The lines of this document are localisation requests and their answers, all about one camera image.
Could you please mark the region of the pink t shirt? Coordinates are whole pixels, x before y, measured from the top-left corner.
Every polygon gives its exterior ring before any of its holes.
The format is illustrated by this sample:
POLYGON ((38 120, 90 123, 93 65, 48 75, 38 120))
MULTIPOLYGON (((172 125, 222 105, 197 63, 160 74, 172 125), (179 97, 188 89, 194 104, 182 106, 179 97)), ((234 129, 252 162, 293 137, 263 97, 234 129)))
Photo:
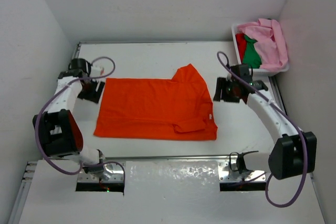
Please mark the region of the pink t shirt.
POLYGON ((261 59, 260 69, 280 72, 287 66, 286 42, 278 21, 260 18, 238 25, 237 30, 255 41, 253 47, 261 59))

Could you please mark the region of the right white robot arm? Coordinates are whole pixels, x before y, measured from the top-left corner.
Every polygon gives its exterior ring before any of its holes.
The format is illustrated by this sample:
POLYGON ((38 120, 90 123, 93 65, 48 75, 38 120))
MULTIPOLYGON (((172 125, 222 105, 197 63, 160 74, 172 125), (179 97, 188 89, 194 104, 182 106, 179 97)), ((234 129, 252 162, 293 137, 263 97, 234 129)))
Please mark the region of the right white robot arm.
POLYGON ((278 180, 301 175, 304 171, 313 172, 317 137, 292 124, 273 101, 265 83, 253 80, 246 64, 224 67, 229 74, 225 78, 217 78, 213 100, 231 103, 243 101, 257 114, 275 144, 270 154, 259 151, 238 154, 237 172, 264 170, 278 180))

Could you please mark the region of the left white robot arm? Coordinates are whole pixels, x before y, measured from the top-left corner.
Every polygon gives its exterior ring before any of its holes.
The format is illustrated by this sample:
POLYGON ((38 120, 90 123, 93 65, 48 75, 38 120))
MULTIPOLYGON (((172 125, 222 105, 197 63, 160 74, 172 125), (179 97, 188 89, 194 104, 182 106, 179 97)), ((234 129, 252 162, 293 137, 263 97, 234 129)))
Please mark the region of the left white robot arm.
POLYGON ((105 86, 104 69, 82 58, 72 59, 67 70, 57 79, 55 94, 33 117, 35 141, 45 161, 65 175, 77 175, 52 162, 52 158, 68 158, 87 168, 100 164, 101 152, 83 143, 82 133, 72 114, 77 99, 99 103, 105 86))

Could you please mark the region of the orange t shirt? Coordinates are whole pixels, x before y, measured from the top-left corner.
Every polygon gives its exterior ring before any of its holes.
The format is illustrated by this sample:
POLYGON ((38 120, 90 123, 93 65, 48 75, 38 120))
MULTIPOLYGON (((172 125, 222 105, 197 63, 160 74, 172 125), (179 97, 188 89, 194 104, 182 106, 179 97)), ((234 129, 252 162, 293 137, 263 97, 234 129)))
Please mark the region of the orange t shirt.
POLYGON ((107 78, 94 135, 214 141, 217 129, 207 84, 189 64, 171 79, 107 78))

